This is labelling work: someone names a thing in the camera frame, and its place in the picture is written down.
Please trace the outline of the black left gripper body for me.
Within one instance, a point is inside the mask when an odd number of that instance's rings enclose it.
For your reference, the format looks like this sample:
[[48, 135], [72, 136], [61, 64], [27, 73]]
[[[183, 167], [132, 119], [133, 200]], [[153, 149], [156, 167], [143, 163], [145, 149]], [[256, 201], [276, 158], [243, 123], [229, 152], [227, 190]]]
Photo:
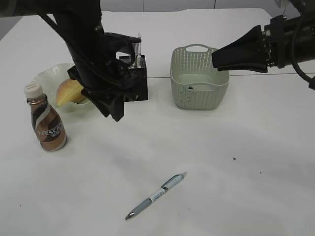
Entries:
[[136, 53], [111, 50], [105, 40], [98, 0], [53, 1], [54, 30], [63, 38], [80, 75], [92, 93], [123, 94], [135, 87], [129, 67]]

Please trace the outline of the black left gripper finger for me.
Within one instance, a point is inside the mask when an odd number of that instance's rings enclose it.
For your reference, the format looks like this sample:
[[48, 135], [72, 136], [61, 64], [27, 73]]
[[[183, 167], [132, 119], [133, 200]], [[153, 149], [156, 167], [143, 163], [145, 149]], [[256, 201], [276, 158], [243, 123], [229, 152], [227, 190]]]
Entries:
[[81, 94], [89, 99], [105, 117], [114, 117], [113, 95], [92, 93], [85, 88], [81, 90]]
[[125, 104], [125, 96], [123, 94], [116, 95], [112, 98], [109, 112], [111, 117], [116, 121], [120, 121], [120, 119], [124, 116], [124, 104]]

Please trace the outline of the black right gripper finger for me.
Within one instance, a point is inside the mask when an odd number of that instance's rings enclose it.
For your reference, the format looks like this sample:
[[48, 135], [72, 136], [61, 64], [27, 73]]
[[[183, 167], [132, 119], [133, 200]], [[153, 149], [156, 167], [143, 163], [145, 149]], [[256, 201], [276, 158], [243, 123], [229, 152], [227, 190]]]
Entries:
[[214, 51], [213, 67], [218, 71], [246, 70], [266, 73], [267, 49], [261, 26], [257, 25], [238, 40]]

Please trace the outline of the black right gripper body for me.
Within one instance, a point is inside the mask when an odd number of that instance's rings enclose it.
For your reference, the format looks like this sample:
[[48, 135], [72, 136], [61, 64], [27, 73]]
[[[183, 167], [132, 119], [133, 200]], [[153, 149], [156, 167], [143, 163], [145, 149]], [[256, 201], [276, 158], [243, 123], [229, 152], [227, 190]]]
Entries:
[[296, 26], [302, 17], [285, 19], [279, 15], [264, 27], [266, 46], [268, 47], [268, 67], [284, 68], [291, 65], [291, 48], [297, 63], [315, 59], [315, 17], [308, 15], [302, 22], [293, 41]]

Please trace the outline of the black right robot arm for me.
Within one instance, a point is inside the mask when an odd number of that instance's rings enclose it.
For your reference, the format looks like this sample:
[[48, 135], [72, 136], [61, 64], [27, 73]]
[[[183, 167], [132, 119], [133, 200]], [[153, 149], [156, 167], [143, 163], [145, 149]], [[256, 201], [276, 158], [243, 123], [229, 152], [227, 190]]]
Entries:
[[300, 16], [279, 15], [264, 27], [257, 25], [244, 36], [212, 53], [219, 71], [247, 70], [266, 73], [269, 67], [282, 69], [315, 58], [315, 2], [293, 0]]

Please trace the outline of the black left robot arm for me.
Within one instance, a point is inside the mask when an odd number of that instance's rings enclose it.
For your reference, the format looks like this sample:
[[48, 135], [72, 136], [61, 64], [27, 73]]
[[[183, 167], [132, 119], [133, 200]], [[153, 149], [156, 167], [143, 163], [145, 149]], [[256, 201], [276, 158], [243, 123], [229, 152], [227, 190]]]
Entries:
[[135, 61], [134, 44], [141, 39], [105, 32], [98, 0], [2, 0], [0, 16], [38, 15], [66, 43], [74, 66], [67, 72], [105, 116], [119, 121], [124, 116], [125, 97], [134, 90], [130, 63], [116, 58], [118, 52]]

